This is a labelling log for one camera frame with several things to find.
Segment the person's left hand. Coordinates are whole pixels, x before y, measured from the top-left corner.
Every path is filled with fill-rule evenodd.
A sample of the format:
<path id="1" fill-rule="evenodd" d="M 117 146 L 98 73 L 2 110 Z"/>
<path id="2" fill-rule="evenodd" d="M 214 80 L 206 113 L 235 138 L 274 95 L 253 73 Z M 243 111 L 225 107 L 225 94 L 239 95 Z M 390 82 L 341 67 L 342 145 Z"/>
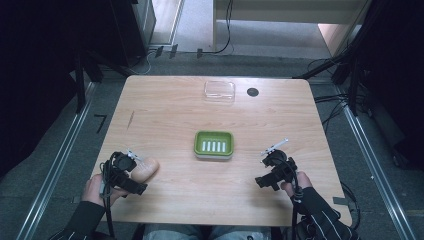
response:
<path id="1" fill-rule="evenodd" d="M 102 181 L 103 178 L 100 174 L 92 176 L 85 184 L 81 200 L 104 206 L 103 198 L 100 196 Z M 128 192 L 125 190 L 113 188 L 110 196 L 110 204 L 113 205 L 117 199 L 126 195 L 128 195 Z"/>

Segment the white desk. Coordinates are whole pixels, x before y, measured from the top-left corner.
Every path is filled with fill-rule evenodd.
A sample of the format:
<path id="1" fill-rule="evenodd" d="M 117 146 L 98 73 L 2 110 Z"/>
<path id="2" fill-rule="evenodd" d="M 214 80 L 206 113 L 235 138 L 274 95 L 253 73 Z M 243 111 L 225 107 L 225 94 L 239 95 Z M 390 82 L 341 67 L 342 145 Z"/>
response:
<path id="1" fill-rule="evenodd" d="M 232 18 L 244 21 L 317 23 L 332 56 L 346 46 L 372 0 L 233 0 Z"/>

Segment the green soap dish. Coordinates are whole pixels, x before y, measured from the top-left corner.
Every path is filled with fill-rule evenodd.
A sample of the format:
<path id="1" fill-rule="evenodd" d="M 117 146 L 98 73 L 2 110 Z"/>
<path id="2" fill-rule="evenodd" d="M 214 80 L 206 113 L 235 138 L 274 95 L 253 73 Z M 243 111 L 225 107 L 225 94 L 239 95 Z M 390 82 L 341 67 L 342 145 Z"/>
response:
<path id="1" fill-rule="evenodd" d="M 198 131 L 194 140 L 194 153 L 199 159 L 228 160 L 234 152 L 234 138 L 225 131 Z"/>

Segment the black metal stand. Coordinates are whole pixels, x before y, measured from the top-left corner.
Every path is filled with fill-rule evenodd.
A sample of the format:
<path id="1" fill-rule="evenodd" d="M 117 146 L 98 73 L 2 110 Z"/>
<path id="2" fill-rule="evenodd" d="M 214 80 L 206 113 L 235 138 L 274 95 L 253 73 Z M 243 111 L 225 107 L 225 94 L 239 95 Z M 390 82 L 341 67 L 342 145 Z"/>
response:
<path id="1" fill-rule="evenodd" d="M 77 108 L 76 112 L 81 113 L 86 104 L 85 95 L 85 79 L 84 74 L 87 74 L 91 82 L 101 82 L 103 74 L 94 59 L 87 51 L 77 49 L 74 53 L 75 62 L 75 81 L 76 81 L 76 96 Z"/>
<path id="2" fill-rule="evenodd" d="M 360 67 L 358 57 L 352 51 L 346 50 L 335 57 L 328 58 L 321 65 L 313 68 L 312 70 L 308 70 L 306 73 L 294 76 L 294 79 L 307 80 L 333 66 L 336 66 L 336 70 L 331 76 L 331 81 L 334 84 L 341 85 L 346 80 L 349 80 L 347 92 L 348 107 L 352 114 L 357 116 L 356 97 L 360 79 Z"/>

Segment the aluminium floor rail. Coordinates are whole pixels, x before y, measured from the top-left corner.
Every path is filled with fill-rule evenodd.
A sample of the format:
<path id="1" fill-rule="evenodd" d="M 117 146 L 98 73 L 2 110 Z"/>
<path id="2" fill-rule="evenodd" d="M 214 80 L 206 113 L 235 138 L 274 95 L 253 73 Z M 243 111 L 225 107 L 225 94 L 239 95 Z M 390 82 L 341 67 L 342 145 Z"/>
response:
<path id="1" fill-rule="evenodd" d="M 41 185 L 41 188 L 36 195 L 24 223 L 15 240 L 32 240 L 39 222 L 44 215 L 45 209 L 51 199 L 53 191 L 57 185 L 59 177 L 62 174 L 64 166 L 73 149 L 74 143 L 79 135 L 79 132 L 84 124 L 87 114 L 90 110 L 91 103 L 98 88 L 98 83 L 89 83 L 84 93 L 86 103 L 79 113 L 75 115 L 72 124 L 69 127 L 64 140 L 54 158 L 52 165 L 46 175 L 46 178 Z"/>
<path id="2" fill-rule="evenodd" d="M 400 240 L 418 240 L 406 212 L 379 163 L 379 158 L 376 156 L 359 118 L 352 113 L 349 107 L 345 107 L 343 112 L 370 170 L 371 179 L 379 191 Z"/>

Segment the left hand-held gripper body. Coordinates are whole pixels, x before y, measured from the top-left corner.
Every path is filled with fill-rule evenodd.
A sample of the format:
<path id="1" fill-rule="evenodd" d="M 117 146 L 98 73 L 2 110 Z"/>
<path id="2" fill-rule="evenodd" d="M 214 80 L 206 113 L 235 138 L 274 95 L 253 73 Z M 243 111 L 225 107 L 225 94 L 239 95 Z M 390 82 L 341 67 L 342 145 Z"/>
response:
<path id="1" fill-rule="evenodd" d="M 135 158 L 122 152 L 114 152 L 110 158 L 101 164 L 102 186 L 101 196 L 111 195 L 111 189 L 119 187 L 131 194 L 141 195 L 147 184 L 138 183 L 129 177 L 129 173 L 137 166 Z"/>

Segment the clear plastic box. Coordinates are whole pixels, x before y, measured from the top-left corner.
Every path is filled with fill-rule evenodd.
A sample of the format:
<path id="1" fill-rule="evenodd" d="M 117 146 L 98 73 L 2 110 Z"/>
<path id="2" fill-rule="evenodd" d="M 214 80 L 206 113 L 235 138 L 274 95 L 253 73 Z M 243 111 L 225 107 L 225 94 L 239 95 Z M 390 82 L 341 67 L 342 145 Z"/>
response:
<path id="1" fill-rule="evenodd" d="M 204 97 L 208 101 L 233 102 L 235 100 L 235 84 L 209 80 L 204 84 Z"/>

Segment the black cabinet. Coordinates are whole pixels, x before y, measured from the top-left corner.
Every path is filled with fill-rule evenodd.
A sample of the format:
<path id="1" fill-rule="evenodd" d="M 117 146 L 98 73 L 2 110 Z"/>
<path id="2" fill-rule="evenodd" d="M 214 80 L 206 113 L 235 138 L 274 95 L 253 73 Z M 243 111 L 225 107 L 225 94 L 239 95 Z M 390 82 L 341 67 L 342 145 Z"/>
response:
<path id="1" fill-rule="evenodd" d="M 118 30 L 118 64 L 132 66 L 147 56 L 156 25 L 152 0 L 110 0 Z"/>

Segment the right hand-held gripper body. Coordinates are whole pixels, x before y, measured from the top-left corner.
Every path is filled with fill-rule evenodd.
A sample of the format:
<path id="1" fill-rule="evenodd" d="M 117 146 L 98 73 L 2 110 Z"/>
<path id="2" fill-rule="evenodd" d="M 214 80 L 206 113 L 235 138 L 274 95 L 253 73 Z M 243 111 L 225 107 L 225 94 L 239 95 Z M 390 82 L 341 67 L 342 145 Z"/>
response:
<path id="1" fill-rule="evenodd" d="M 296 163 L 283 151 L 274 150 L 268 153 L 262 163 L 266 167 L 271 167 L 271 171 L 255 178 L 255 182 L 260 188 L 271 187 L 274 191 L 278 191 L 280 189 L 279 183 L 282 181 L 292 183 L 294 186 L 298 185 Z"/>

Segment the person's legs in jeans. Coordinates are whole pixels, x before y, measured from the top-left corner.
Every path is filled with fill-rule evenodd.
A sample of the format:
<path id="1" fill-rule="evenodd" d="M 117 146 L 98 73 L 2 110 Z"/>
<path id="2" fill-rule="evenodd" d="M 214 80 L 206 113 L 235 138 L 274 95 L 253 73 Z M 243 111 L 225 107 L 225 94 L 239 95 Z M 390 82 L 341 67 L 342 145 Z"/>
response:
<path id="1" fill-rule="evenodd" d="M 270 227 L 146 224 L 143 240 L 271 240 Z"/>

